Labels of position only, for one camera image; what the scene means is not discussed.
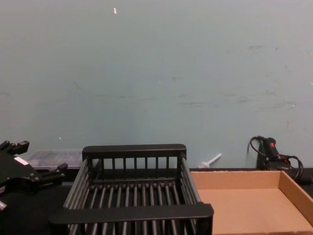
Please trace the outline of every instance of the black wire basket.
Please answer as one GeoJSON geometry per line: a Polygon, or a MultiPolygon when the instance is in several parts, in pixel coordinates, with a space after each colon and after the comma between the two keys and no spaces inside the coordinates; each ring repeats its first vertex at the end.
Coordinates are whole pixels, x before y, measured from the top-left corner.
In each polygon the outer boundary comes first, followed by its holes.
{"type": "Polygon", "coordinates": [[[182,144],[88,146],[52,235],[210,235],[182,144]]]}

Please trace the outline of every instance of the cardboard box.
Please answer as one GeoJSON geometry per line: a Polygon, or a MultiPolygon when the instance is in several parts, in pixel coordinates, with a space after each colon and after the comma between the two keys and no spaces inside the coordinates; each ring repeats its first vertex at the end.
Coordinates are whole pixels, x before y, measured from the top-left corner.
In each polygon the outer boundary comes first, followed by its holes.
{"type": "Polygon", "coordinates": [[[191,172],[213,234],[313,234],[313,199],[285,172],[191,172]]]}

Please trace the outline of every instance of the white label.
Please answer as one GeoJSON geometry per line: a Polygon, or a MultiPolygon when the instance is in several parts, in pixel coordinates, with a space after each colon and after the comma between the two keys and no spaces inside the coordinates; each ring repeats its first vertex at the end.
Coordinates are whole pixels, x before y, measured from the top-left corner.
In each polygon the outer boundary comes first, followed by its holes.
{"type": "Polygon", "coordinates": [[[16,157],[14,158],[16,161],[18,161],[19,163],[22,163],[23,165],[28,165],[29,163],[27,161],[25,161],[24,159],[20,158],[20,157],[16,157]]]}
{"type": "Polygon", "coordinates": [[[5,186],[0,187],[0,194],[3,193],[5,191],[5,186]]]}

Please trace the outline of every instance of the teal wall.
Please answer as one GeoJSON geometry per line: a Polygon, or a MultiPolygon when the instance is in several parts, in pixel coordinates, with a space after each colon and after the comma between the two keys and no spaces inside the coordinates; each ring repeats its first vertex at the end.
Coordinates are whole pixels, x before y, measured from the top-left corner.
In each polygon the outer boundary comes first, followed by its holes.
{"type": "Polygon", "coordinates": [[[0,135],[28,156],[183,143],[191,167],[250,167],[261,134],[313,166],[312,0],[0,5],[0,135]]]}

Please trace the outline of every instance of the black cable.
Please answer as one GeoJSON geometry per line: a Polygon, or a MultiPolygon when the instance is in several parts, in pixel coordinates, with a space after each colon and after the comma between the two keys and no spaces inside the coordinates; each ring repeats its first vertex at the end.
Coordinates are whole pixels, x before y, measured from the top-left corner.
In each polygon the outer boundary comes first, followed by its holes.
{"type": "Polygon", "coordinates": [[[263,140],[265,140],[266,138],[265,137],[263,137],[263,136],[254,136],[254,137],[252,137],[251,139],[250,139],[250,143],[249,143],[249,145],[251,146],[251,148],[253,148],[253,150],[254,151],[256,151],[258,154],[261,154],[262,156],[265,156],[266,157],[266,155],[264,154],[264,153],[261,153],[259,150],[257,150],[254,146],[253,146],[253,144],[252,144],[252,141],[254,141],[254,140],[257,140],[257,141],[263,141],[263,140]]]}
{"type": "MultiPolygon", "coordinates": [[[[253,146],[252,142],[253,142],[254,140],[259,141],[260,144],[261,144],[261,141],[265,141],[266,138],[263,137],[263,136],[254,136],[254,137],[252,137],[252,138],[250,139],[250,142],[249,142],[247,151],[249,150],[249,146],[251,146],[251,147],[253,148],[253,150],[256,151],[258,154],[260,154],[260,155],[262,155],[262,156],[264,156],[264,157],[268,157],[266,154],[260,152],[259,150],[257,150],[257,149],[253,146]]],[[[302,174],[303,174],[303,164],[302,164],[302,162],[300,161],[300,159],[299,159],[298,157],[280,154],[280,155],[277,156],[277,157],[272,157],[272,158],[268,159],[268,162],[274,162],[274,161],[277,161],[277,160],[285,160],[286,163],[290,165],[291,169],[297,169],[296,176],[293,177],[293,179],[294,179],[295,181],[299,181],[299,180],[301,179],[301,176],[302,176],[302,174]],[[290,163],[289,159],[296,159],[296,160],[298,161],[298,168],[291,166],[291,163],[290,163]]]]}
{"type": "Polygon", "coordinates": [[[298,181],[301,178],[302,174],[303,174],[303,164],[302,164],[302,162],[296,156],[287,156],[287,155],[285,155],[285,156],[287,157],[288,160],[289,159],[296,159],[298,161],[298,170],[297,170],[297,174],[294,177],[294,180],[298,181]]]}

